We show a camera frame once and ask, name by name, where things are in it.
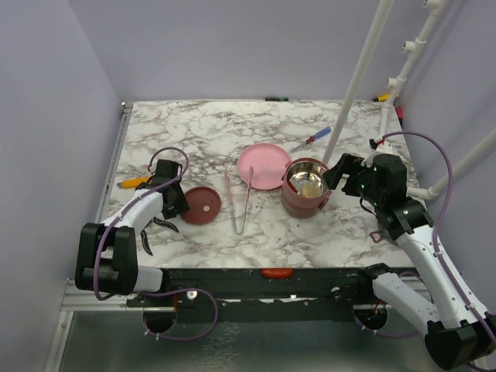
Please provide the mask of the dark red steel lunch pot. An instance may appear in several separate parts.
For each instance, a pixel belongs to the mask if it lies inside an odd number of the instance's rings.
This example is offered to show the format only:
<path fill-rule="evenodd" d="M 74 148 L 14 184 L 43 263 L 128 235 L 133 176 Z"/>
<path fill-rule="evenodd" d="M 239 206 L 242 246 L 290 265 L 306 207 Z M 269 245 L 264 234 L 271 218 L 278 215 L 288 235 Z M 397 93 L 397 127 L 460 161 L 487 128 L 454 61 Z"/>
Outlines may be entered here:
<path fill-rule="evenodd" d="M 285 211 L 292 217 L 298 218 L 298 219 L 308 219 L 316 215 L 319 211 L 319 207 L 314 207 L 314 208 L 306 208 L 306 207 L 301 207 L 297 205 L 291 204 L 289 201 L 282 200 L 282 205 L 285 209 Z"/>

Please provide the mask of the transparent grey pot lid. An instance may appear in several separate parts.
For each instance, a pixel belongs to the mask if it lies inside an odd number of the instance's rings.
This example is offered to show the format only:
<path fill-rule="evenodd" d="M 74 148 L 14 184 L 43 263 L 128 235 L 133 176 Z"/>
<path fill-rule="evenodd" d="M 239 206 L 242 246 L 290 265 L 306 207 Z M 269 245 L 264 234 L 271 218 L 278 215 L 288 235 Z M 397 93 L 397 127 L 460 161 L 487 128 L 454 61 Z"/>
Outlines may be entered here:
<path fill-rule="evenodd" d="M 374 243 L 380 243 L 383 240 L 388 241 L 389 243 L 392 242 L 389 233 L 383 229 L 378 229 L 378 230 L 371 232 L 369 234 L 369 237 L 372 239 L 372 241 Z"/>

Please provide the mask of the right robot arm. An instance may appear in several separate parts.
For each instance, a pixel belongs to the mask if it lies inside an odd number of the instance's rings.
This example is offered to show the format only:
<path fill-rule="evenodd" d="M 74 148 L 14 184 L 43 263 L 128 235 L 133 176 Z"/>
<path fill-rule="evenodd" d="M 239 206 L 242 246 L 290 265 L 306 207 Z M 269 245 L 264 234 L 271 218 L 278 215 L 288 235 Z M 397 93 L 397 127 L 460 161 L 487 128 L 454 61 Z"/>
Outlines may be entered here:
<path fill-rule="evenodd" d="M 401 158 L 381 154 L 366 165 L 362 158 L 344 154 L 323 177 L 333 190 L 343 176 L 347 177 L 343 192 L 372 204 L 379 226 L 407 253 L 432 300 L 404 284 L 383 263 L 361 271 L 357 297 L 366 303 L 380 299 L 395 308 L 444 370 L 493 353 L 495 317 L 456 272 L 423 204 L 407 195 L 407 169 Z"/>

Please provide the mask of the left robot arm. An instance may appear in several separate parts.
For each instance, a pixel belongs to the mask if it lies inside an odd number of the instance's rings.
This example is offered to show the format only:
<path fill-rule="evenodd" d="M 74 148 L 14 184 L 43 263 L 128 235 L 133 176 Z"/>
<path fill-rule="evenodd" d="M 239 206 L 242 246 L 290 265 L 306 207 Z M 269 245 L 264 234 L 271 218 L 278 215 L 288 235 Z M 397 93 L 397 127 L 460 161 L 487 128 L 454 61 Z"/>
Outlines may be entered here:
<path fill-rule="evenodd" d="M 181 188 L 184 168 L 172 160 L 159 160 L 155 172 L 135 190 L 113 216 L 100 223 L 88 223 L 80 234 L 75 284 L 80 290 L 110 295 L 144 292 L 151 304 L 166 304 L 171 286 L 164 271 L 138 264 L 136 237 L 158 215 L 171 229 L 172 219 L 189 210 Z"/>

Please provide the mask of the dark pink round lid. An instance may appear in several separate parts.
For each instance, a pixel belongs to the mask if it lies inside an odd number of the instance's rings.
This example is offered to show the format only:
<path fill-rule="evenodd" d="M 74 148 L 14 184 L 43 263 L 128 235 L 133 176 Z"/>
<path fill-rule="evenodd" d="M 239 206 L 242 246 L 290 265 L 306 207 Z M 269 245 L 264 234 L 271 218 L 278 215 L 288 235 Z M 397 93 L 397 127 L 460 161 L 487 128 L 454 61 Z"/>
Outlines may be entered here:
<path fill-rule="evenodd" d="M 189 210 L 181 218 L 192 225 L 205 225 L 212 222 L 220 213 L 222 201 L 217 191 L 207 186 L 199 186 L 185 193 Z"/>

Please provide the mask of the white steamed bun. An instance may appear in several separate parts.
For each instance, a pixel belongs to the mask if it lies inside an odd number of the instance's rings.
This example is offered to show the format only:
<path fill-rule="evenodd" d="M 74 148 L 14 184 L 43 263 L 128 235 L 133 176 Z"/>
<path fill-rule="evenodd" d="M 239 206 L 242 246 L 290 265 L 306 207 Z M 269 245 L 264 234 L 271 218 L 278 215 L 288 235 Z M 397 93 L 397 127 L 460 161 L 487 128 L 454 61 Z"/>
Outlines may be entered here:
<path fill-rule="evenodd" d="M 301 196 L 306 198 L 317 198 L 320 196 L 320 189 L 314 184 L 309 184 L 309 183 L 304 184 L 301 187 L 300 192 L 301 192 Z"/>

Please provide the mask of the pink food plate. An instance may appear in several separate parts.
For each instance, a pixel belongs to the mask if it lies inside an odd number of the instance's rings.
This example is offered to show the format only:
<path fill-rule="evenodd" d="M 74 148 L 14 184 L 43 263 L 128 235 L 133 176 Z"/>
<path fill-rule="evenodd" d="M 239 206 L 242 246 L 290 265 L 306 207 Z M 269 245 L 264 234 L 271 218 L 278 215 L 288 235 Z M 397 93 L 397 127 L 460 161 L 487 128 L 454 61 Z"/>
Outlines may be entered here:
<path fill-rule="evenodd" d="M 239 155 L 237 170 L 244 182 L 261 191 L 279 188 L 291 158 L 286 150 L 271 143 L 248 146 Z"/>

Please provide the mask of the pink steel lunch pot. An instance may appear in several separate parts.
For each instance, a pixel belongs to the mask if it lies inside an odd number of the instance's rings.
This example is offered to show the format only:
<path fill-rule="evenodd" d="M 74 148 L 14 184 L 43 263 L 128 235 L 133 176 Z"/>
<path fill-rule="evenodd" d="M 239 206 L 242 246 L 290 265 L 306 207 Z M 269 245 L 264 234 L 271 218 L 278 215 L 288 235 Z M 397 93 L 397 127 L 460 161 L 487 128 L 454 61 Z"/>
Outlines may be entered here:
<path fill-rule="evenodd" d="M 327 170 L 322 161 L 308 157 L 286 164 L 281 202 L 289 214 L 308 218 L 323 209 L 332 193 L 323 177 Z"/>

